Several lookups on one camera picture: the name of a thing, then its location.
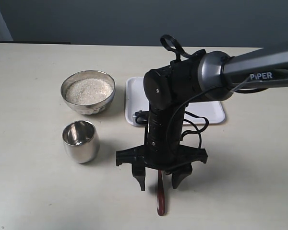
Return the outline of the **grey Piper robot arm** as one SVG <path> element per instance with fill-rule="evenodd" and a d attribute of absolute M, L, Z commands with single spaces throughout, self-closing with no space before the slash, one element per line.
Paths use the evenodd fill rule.
<path fill-rule="evenodd" d="M 231 57 L 221 51 L 199 50 L 176 59 L 168 66 L 149 70 L 144 92 L 149 101 L 143 145 L 119 150 L 116 164 L 132 165 L 132 175 L 145 188 L 145 170 L 151 168 L 172 176 L 177 188 L 192 173 L 192 163 L 206 163 L 201 147 L 181 145 L 182 124 L 190 103 L 224 101 L 234 92 L 254 93 L 288 87 L 288 43 Z"/>

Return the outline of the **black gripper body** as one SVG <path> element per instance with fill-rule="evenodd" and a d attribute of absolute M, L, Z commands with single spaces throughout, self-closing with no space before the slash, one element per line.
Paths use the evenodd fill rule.
<path fill-rule="evenodd" d="M 137 167 L 171 171 L 194 161 L 207 162 L 205 149 L 181 145 L 186 106 L 158 110 L 149 105 L 144 144 L 116 152 L 116 165 L 129 163 Z"/>

